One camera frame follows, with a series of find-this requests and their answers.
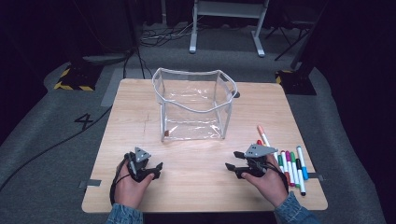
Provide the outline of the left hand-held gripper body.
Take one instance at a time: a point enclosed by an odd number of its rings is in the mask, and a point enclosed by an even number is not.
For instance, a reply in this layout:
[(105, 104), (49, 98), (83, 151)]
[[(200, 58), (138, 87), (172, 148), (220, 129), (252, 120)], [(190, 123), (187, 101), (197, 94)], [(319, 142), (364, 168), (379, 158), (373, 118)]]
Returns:
[(151, 155), (140, 147), (135, 147), (134, 152), (130, 151), (124, 155), (124, 158), (128, 161), (127, 167), (129, 174), (134, 181), (140, 183), (148, 175), (156, 175), (155, 168), (146, 168), (150, 157)]

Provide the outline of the white desk frame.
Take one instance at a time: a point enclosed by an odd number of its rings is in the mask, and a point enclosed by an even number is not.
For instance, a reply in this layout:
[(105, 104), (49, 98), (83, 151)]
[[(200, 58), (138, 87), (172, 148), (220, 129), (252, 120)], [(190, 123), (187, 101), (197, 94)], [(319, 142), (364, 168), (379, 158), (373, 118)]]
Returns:
[(263, 0), (263, 2), (259, 4), (194, 0), (194, 5), (192, 8), (192, 30), (189, 52), (193, 54), (197, 50), (197, 26), (199, 16), (232, 17), (258, 20), (256, 30), (252, 31), (251, 35), (258, 56), (264, 57), (265, 51), (262, 47), (262, 42), (260, 41), (260, 33), (268, 5), (269, 0)]

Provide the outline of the person's left hand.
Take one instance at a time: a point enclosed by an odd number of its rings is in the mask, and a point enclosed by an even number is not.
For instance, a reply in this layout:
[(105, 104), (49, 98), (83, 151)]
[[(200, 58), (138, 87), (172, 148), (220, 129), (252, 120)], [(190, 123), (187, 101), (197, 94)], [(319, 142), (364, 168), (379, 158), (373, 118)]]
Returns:
[(141, 204), (146, 189), (152, 181), (154, 174), (148, 175), (141, 182), (135, 182), (129, 174), (127, 162), (120, 167), (114, 192), (115, 203), (137, 209)]

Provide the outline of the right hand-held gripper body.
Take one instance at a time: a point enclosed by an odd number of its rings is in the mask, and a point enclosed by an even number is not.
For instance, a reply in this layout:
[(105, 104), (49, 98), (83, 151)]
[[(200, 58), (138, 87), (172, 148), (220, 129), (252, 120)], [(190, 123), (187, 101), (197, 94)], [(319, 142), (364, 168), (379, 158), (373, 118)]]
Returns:
[[(261, 146), (258, 144), (252, 144), (245, 153), (247, 167), (238, 167), (242, 173), (248, 173), (255, 177), (262, 177), (266, 170), (269, 168), (266, 156), (276, 152), (277, 149), (274, 147)], [(236, 174), (238, 178), (242, 177), (242, 174)]]

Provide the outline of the black yellow striped stand base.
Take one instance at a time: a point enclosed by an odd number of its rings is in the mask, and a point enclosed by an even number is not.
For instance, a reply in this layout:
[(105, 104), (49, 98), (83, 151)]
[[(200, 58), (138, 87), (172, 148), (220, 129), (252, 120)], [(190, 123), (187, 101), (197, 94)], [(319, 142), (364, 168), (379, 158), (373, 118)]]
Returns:
[(297, 71), (278, 70), (275, 72), (276, 83), (286, 94), (316, 95), (316, 91), (308, 77), (301, 76)]
[(102, 73), (102, 65), (86, 65), (77, 67), (73, 64), (66, 66), (56, 82), (55, 90), (94, 91), (96, 83)]

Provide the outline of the blue marker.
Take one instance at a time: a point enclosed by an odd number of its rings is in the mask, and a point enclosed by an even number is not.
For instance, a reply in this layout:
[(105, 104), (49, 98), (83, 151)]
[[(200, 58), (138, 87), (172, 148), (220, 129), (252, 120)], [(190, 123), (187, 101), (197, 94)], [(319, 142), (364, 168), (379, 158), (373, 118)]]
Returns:
[(301, 146), (297, 146), (297, 147), (296, 147), (296, 150), (297, 150), (298, 158), (299, 158), (299, 160), (300, 160), (301, 167), (302, 167), (303, 179), (304, 179), (304, 180), (308, 180), (309, 175), (308, 175), (308, 172), (307, 172), (307, 168), (306, 168), (306, 166), (305, 166), (304, 154), (303, 154), (303, 151), (302, 151)]

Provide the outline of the person's right hand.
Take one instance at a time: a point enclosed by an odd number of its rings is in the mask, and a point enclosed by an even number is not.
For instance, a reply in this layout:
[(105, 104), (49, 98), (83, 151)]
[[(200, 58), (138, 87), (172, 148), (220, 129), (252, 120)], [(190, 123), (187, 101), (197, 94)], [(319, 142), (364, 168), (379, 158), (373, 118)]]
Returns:
[(280, 169), (273, 154), (266, 156), (270, 168), (262, 177), (256, 177), (248, 173), (241, 176), (252, 184), (260, 194), (274, 207), (279, 207), (288, 197), (282, 177), (279, 175)]

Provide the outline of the black marker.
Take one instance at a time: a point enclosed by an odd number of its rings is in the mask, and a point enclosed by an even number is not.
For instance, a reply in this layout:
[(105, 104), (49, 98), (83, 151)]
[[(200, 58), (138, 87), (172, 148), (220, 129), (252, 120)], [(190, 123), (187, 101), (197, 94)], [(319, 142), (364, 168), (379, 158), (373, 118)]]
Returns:
[(296, 167), (297, 167), (297, 175), (300, 183), (300, 193), (302, 196), (306, 195), (305, 185), (304, 185), (304, 176), (303, 176), (303, 169), (301, 165), (301, 160), (296, 159)]

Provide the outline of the black folding stand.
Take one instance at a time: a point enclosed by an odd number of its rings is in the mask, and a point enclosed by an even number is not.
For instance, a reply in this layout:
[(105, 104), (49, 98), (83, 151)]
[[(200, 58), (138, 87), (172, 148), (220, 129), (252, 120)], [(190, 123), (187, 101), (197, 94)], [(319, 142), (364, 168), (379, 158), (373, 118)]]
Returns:
[[(286, 42), (289, 46), (284, 49), (278, 56), (276, 56), (276, 61), (278, 61), (284, 54), (286, 54), (290, 49), (292, 49), (295, 45), (297, 45), (301, 40), (303, 40), (306, 36), (308, 36), (309, 31), (314, 27), (313, 22), (302, 22), (302, 21), (288, 21), (282, 22), (280, 25), (274, 27), (271, 32), (265, 36), (268, 39), (273, 33), (279, 31), (282, 36), (285, 38)], [(294, 41), (291, 41), (286, 33), (285, 29), (292, 30), (297, 29), (299, 31), (297, 38)]]

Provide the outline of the transparent bag with white trim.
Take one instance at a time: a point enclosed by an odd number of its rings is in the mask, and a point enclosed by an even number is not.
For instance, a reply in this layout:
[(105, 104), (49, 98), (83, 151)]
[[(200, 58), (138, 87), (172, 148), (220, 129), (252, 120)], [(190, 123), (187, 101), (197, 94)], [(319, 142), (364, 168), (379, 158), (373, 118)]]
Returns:
[(163, 141), (223, 139), (233, 111), (236, 83), (220, 70), (159, 68), (152, 77)]

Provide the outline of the magenta marker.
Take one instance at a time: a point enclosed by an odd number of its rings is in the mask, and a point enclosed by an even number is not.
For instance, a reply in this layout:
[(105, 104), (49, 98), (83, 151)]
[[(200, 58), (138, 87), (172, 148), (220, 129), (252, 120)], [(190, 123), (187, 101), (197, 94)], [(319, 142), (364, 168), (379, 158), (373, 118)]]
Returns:
[(295, 180), (294, 180), (294, 175), (292, 172), (292, 163), (291, 163), (291, 156), (290, 156), (289, 151), (286, 151), (286, 161), (287, 161), (288, 171), (289, 171), (289, 176), (290, 176), (290, 186), (295, 187)]

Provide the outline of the orange marker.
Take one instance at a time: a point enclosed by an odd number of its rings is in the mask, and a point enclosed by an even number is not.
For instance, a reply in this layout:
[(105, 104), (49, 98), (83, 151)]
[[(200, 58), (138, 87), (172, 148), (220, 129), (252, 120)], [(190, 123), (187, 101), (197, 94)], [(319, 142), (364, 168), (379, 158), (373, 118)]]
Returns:
[[(267, 136), (266, 136), (266, 134), (265, 134), (265, 131), (264, 131), (263, 127), (262, 127), (261, 125), (257, 125), (257, 129), (258, 129), (259, 134), (260, 134), (261, 137), (262, 137), (262, 141), (264, 142), (264, 144), (265, 144), (267, 147), (270, 147), (271, 145), (270, 145), (270, 143), (269, 143), (269, 141), (268, 141), (268, 138), (267, 138)], [(274, 152), (273, 154), (274, 154), (275, 159), (276, 159), (276, 161), (277, 161), (277, 156), (278, 156), (277, 151)]]

